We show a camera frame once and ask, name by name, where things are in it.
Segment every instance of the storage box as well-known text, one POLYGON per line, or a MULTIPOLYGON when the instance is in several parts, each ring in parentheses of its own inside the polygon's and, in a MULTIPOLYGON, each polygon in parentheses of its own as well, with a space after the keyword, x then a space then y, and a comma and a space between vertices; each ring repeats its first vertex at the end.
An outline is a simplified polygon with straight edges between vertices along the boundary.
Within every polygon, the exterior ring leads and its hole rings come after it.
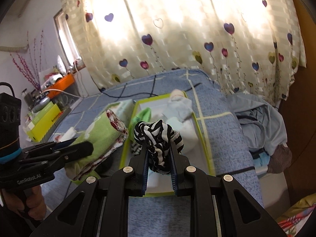
POLYGON ((36 125, 43 116, 54 106, 52 102, 49 102, 37 115, 32 119, 32 123, 36 125))
POLYGON ((56 120, 61 115, 61 111, 55 104, 39 121, 36 125, 30 123, 28 125, 29 131, 27 135, 32 141, 41 141, 51 126, 56 122, 56 120))

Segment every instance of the yellow box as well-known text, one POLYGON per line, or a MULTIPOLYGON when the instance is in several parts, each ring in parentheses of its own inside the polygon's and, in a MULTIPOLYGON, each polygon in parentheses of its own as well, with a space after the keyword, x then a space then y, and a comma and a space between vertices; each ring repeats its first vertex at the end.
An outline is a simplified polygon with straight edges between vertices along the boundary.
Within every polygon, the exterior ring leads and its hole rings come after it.
POLYGON ((30 131, 27 132, 27 135, 31 138, 32 141, 40 141, 56 122, 56 120, 61 115, 61 111, 55 104, 40 120, 34 125, 30 123, 28 127, 30 131))

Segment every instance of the curtain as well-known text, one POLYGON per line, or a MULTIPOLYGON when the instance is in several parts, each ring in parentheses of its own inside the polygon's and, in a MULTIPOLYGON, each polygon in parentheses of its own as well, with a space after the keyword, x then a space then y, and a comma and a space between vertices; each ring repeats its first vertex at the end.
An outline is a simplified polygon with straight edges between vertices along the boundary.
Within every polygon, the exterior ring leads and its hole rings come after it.
POLYGON ((202 69, 223 94, 286 99, 305 51, 292 0, 61 0, 99 88, 202 69))

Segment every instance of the pink heart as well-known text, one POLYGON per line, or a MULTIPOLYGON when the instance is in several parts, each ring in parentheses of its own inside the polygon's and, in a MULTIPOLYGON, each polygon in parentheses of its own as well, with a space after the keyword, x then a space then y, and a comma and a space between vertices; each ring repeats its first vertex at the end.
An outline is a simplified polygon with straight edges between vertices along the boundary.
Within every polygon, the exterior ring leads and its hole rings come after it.
POLYGON ((227 56, 228 56, 228 51, 227 51, 227 49, 225 49, 225 48, 222 49, 222 55, 223 55, 225 58, 227 58, 227 56))
POLYGON ((280 62, 284 61, 284 56, 281 55, 280 53, 279 53, 279 61, 280 61, 280 62))
POLYGON ((147 63, 147 61, 141 61, 140 62, 140 66, 143 68, 143 69, 149 69, 149 65, 147 63))

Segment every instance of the metal screw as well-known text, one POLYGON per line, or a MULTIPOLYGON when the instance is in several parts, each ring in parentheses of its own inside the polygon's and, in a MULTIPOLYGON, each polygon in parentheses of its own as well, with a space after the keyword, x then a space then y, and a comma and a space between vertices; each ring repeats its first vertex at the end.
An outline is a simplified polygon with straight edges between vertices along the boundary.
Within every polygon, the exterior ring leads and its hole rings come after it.
POLYGON ((226 182, 231 182, 233 180, 233 177, 231 175, 224 175, 224 180, 226 182))
POLYGON ((126 166, 126 167, 123 168, 123 171, 124 171, 125 173, 130 173, 130 172, 133 171, 133 168, 132 168, 131 166, 126 166))
POLYGON ((186 170, 187 170, 188 172, 193 173, 193 172, 196 171, 196 168, 195 168, 194 166, 188 166, 188 167, 186 168, 186 170))
POLYGON ((89 177, 86 179, 86 182, 87 182, 87 183, 94 183, 94 182, 95 182, 95 177, 94 177, 94 176, 89 176, 89 177))

